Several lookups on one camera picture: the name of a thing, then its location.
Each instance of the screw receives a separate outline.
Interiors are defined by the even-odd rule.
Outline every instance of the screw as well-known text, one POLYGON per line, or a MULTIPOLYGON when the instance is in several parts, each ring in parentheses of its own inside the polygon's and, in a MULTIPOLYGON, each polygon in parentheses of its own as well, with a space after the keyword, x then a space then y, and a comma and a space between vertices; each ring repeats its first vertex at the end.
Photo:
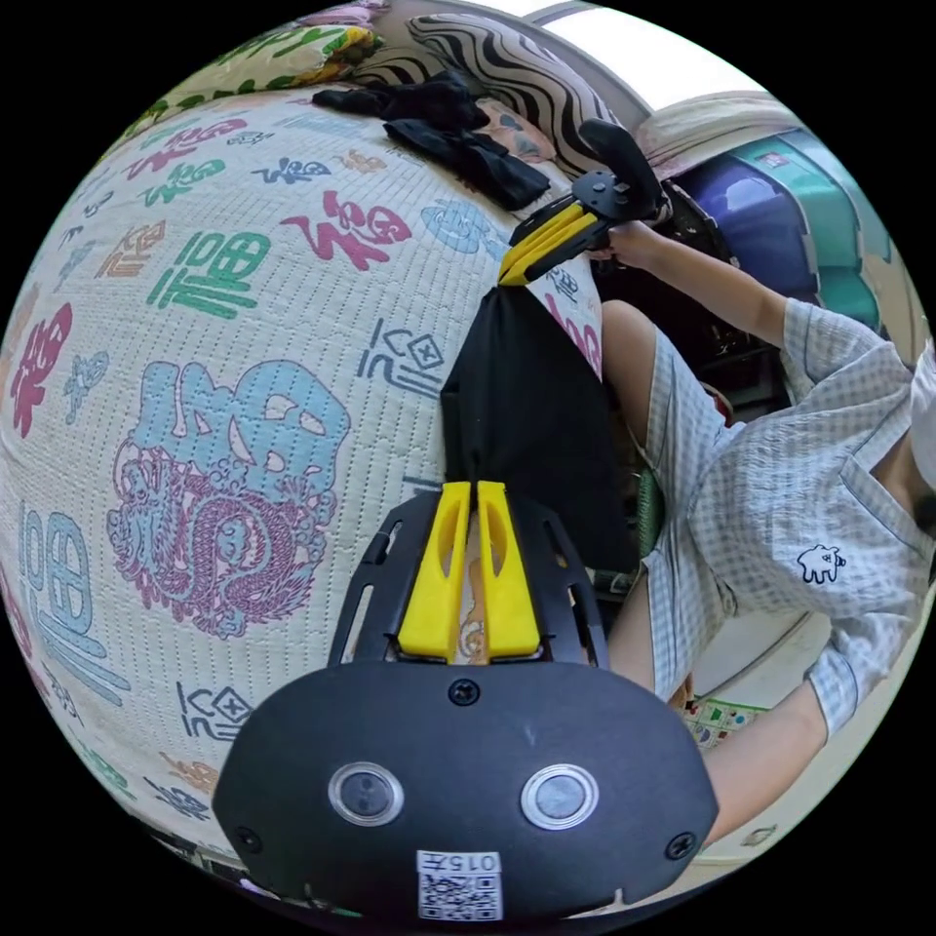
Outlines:
POLYGON ((695 836, 692 832, 683 832, 666 846, 666 857, 670 861, 681 861, 694 847, 695 836))
POLYGON ((240 826, 237 829, 237 838, 253 855, 259 854, 263 850, 263 842, 260 841, 260 836, 246 826, 240 826))
POLYGON ((455 680, 448 687, 448 698, 455 705, 474 705, 481 698, 481 690, 471 680, 455 680))

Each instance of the striped pillow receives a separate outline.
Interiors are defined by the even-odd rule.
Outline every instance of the striped pillow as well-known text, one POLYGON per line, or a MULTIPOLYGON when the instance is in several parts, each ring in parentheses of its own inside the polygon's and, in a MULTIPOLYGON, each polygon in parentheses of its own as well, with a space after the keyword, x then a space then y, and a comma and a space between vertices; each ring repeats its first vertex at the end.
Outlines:
POLYGON ((602 168, 578 128, 590 117, 619 121, 565 62, 493 19, 440 13, 413 17, 407 28, 416 42, 538 127, 553 141, 556 164, 567 175, 602 168))
POLYGON ((419 85, 449 66, 426 49, 384 46, 355 68, 352 81, 380 85, 419 85))

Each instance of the quilted bedspread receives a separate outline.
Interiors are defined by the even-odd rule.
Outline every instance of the quilted bedspread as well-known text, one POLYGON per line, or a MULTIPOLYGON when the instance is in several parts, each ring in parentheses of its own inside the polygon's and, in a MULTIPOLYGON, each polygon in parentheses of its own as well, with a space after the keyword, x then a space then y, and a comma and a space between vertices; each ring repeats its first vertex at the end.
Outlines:
MULTIPOLYGON (((59 216, 0 356, 3 592, 59 727, 151 824, 231 853, 225 754, 325 665, 388 511, 439 486, 439 390, 516 223, 302 91, 157 124, 59 216)), ((532 290, 599 371, 587 261, 532 290)))

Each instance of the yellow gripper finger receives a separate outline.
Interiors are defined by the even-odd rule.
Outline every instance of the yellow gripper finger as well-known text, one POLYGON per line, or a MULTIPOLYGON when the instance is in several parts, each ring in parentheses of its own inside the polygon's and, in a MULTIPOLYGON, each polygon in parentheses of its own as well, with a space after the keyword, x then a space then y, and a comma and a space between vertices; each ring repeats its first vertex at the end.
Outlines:
POLYGON ((539 628, 504 485, 478 482, 478 517, 488 659, 532 656, 539 649, 539 628), (498 570, 491 547, 500 560, 498 570))
POLYGON ((470 513, 471 483, 443 485, 429 542, 400 628, 400 649, 407 655, 455 661, 470 513))
POLYGON ((524 248, 517 254, 509 268, 505 265, 501 267, 501 278, 498 280, 499 286, 526 286, 529 282, 527 271, 529 268, 541 260, 547 254, 550 254, 556 248, 560 247, 565 241, 591 227, 598 219, 590 212, 583 214, 580 205, 572 205, 560 212, 553 218, 553 221, 559 221, 560 218, 575 210, 578 216, 569 216, 562 223, 544 224, 540 229, 542 236, 531 235, 527 240, 521 241, 513 250, 524 248))
POLYGON ((501 261, 498 284, 500 286, 525 286, 527 280, 524 278, 524 272, 535 259, 539 259, 544 253, 540 250, 540 245, 549 241, 567 224, 572 224, 582 217, 583 211, 579 203, 572 202, 571 205, 563 208, 527 234, 519 244, 515 244, 501 261))

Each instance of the white sticker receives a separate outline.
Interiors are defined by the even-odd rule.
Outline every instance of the white sticker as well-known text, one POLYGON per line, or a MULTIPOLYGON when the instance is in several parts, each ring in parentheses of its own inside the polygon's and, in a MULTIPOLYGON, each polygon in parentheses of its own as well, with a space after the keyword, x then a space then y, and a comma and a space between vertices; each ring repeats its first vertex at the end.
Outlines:
POLYGON ((419 917, 455 922, 504 919, 496 851, 417 851, 419 917))

